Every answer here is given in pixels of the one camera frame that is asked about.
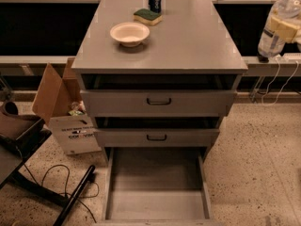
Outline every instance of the cabinet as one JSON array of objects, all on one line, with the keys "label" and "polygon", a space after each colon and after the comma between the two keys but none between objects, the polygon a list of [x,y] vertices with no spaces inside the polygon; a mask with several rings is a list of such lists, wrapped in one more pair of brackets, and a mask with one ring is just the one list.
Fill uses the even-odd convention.
[{"label": "cabinet", "polygon": [[110,38],[146,7],[102,0],[72,65],[107,153],[102,225],[220,225],[202,162],[246,65],[211,1],[164,0],[135,48]]}]

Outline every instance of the sponge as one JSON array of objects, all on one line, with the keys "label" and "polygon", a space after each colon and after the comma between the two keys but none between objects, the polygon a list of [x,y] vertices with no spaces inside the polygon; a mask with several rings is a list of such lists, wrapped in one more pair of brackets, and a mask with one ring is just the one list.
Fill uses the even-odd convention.
[{"label": "sponge", "polygon": [[162,21],[162,15],[142,8],[134,13],[134,20],[138,20],[146,25],[154,26]]}]

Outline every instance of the cardboard box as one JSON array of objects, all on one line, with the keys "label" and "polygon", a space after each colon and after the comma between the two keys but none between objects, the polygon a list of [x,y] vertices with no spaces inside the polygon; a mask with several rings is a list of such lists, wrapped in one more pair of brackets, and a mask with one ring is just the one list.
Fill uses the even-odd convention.
[{"label": "cardboard box", "polygon": [[68,115],[71,104],[82,100],[71,70],[73,61],[73,58],[68,60],[62,78],[51,64],[46,66],[32,109],[45,119],[65,154],[98,152],[101,147],[94,137],[90,117]]}]

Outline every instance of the white bowl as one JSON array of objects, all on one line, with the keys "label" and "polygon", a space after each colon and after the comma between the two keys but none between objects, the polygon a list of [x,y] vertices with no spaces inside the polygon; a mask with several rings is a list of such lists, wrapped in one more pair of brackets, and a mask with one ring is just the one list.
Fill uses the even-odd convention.
[{"label": "white bowl", "polygon": [[118,24],[113,26],[110,31],[111,37],[125,47],[139,45],[149,34],[149,28],[139,23]]}]

